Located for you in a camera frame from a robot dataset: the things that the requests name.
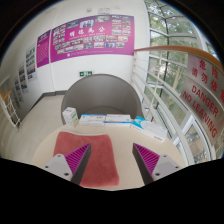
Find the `desk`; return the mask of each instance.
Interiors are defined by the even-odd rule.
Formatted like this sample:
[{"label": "desk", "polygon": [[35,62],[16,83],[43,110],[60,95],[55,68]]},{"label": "desk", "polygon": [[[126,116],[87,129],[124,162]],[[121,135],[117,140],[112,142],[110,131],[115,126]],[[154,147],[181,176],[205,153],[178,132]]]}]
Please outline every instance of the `desk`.
[{"label": "desk", "polygon": [[167,154],[177,164],[179,164],[180,167],[185,167],[181,154],[168,138],[166,138],[163,143],[160,143],[159,141],[137,132],[130,127],[90,127],[81,126],[79,124],[76,127],[63,125],[52,132],[37,148],[31,162],[32,165],[42,168],[50,159],[53,158],[56,139],[58,133],[62,130],[84,135],[108,134],[110,136],[120,182],[118,186],[102,187],[97,189],[121,190],[140,188],[144,186],[141,173],[132,154],[133,143],[142,145],[159,155]]}]

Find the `floor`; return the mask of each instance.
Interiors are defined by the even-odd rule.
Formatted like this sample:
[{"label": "floor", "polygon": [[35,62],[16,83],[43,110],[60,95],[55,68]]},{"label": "floor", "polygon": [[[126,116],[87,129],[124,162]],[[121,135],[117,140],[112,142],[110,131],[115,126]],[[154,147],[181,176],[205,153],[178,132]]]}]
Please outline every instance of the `floor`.
[{"label": "floor", "polygon": [[30,164],[40,143],[62,125],[63,95],[44,97],[27,114],[17,132],[0,107],[0,155],[4,159]]}]

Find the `red mat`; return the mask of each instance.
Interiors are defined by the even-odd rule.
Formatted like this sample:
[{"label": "red mat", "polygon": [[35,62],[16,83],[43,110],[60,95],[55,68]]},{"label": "red mat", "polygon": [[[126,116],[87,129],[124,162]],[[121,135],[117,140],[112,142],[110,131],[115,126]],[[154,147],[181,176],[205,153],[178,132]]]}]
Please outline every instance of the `red mat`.
[{"label": "red mat", "polygon": [[60,132],[56,140],[54,156],[56,154],[65,155],[88,143],[91,143],[91,155],[80,186],[94,188],[118,185],[119,176],[114,161],[112,143],[106,134],[86,136]]}]

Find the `wall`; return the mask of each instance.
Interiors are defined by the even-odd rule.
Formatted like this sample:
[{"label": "wall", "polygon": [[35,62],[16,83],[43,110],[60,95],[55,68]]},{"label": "wall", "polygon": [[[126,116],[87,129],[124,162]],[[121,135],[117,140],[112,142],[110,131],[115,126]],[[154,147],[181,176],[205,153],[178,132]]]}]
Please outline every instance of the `wall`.
[{"label": "wall", "polygon": [[[36,44],[38,36],[63,23],[98,15],[98,9],[103,7],[110,8],[111,14],[134,16],[134,48],[149,46],[148,15],[143,0],[62,1],[36,16],[15,38],[2,61],[0,83],[9,75],[10,88],[15,86],[14,77],[19,77],[18,65],[22,61],[25,62],[26,49]],[[70,58],[40,67],[36,69],[37,80],[27,82],[29,93],[23,94],[22,109],[18,109],[17,113],[23,119],[43,93],[67,90],[80,79],[79,71],[90,70],[95,74],[112,74],[131,83],[132,65],[133,56],[91,55]]]}]

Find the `green sign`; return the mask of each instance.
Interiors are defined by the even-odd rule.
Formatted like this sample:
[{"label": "green sign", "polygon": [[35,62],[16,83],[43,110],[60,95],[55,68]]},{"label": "green sign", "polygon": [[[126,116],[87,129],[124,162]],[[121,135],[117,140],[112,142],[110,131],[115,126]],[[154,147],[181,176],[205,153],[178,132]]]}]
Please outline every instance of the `green sign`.
[{"label": "green sign", "polygon": [[80,76],[89,76],[92,75],[92,72],[79,72]]}]

